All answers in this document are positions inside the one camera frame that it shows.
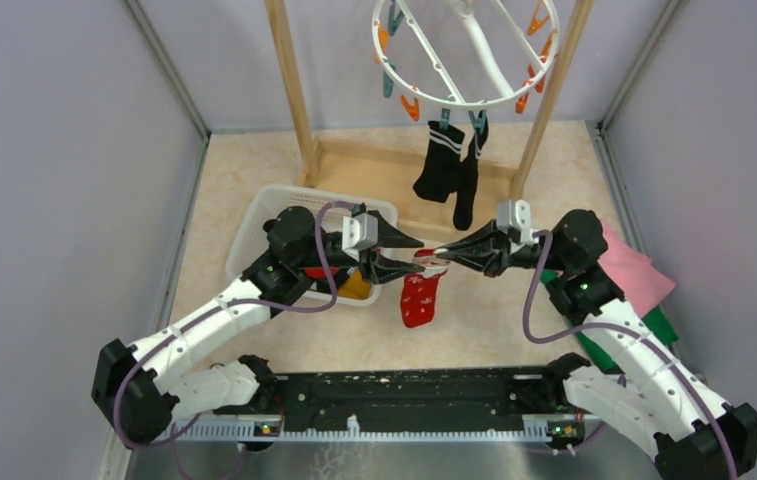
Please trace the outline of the black sock white stripes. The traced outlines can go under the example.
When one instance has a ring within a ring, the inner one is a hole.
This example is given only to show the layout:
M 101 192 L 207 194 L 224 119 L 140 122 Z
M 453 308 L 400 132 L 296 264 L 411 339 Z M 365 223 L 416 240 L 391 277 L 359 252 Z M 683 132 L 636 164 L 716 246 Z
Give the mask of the black sock white stripes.
M 469 230 L 474 215 L 474 202 L 479 180 L 479 157 L 489 136 L 489 120 L 484 118 L 483 126 L 476 129 L 470 141 L 467 154 L 461 163 L 457 198 L 453 212 L 453 225 L 457 230 Z

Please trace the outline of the red Santa snowflake sock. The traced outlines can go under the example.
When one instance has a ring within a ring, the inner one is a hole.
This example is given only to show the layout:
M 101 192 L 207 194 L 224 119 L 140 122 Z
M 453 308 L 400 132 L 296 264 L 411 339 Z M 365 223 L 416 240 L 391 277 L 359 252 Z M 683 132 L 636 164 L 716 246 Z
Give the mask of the red Santa snowflake sock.
M 402 322 L 408 329 L 426 325 L 434 319 L 439 283 L 449 269 L 449 262 L 439 259 L 434 249 L 417 250 L 413 263 L 424 270 L 404 277 L 399 308 Z

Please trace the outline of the round white clip hanger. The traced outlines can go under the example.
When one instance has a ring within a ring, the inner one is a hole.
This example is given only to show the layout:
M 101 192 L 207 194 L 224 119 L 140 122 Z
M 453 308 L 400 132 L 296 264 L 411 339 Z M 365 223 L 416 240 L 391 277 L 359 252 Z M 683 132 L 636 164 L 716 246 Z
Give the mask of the round white clip hanger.
M 527 112 L 562 44 L 552 1 L 378 1 L 370 37 L 384 98 L 413 121 L 466 113 L 477 130 L 493 109 Z

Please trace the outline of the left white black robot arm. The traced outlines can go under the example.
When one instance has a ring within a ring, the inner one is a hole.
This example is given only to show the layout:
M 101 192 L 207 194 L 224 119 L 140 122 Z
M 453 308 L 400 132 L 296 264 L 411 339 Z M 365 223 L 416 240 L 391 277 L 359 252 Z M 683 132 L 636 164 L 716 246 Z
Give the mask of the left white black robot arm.
M 194 366 L 244 331 L 282 312 L 315 315 L 339 300 L 336 270 L 356 268 L 382 285 L 423 267 L 385 256 L 423 242 L 363 203 L 331 201 L 318 212 L 283 209 L 264 226 L 267 247 L 221 293 L 178 322 L 129 345 L 99 352 L 91 397 L 129 449 L 169 443 L 173 421 L 224 406 L 262 413 L 273 404 L 274 374 L 252 355 L 196 372 Z

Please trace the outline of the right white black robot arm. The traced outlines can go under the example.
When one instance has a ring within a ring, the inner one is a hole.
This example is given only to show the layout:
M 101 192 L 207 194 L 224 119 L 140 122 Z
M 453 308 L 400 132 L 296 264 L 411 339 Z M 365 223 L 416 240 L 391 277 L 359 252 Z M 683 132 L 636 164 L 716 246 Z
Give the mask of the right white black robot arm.
M 495 219 L 435 254 L 490 278 L 529 269 L 531 290 L 545 271 L 556 273 L 546 289 L 571 321 L 569 334 L 595 342 L 625 380 L 615 382 L 572 358 L 540 385 L 548 409 L 574 406 L 599 417 L 638 446 L 665 479 L 737 479 L 750 472 L 757 461 L 757 410 L 729 403 L 663 344 L 600 266 L 607 248 L 593 211 L 574 209 L 554 228 L 534 230 L 529 207 L 508 201 Z

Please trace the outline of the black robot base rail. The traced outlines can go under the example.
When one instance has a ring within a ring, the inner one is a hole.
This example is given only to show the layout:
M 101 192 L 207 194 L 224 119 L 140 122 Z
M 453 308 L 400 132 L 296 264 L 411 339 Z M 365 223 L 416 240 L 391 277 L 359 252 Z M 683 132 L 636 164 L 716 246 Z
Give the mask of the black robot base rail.
M 215 414 L 258 420 L 257 433 L 365 437 L 526 437 L 563 448 L 586 415 L 545 366 L 280 374 L 246 405 Z

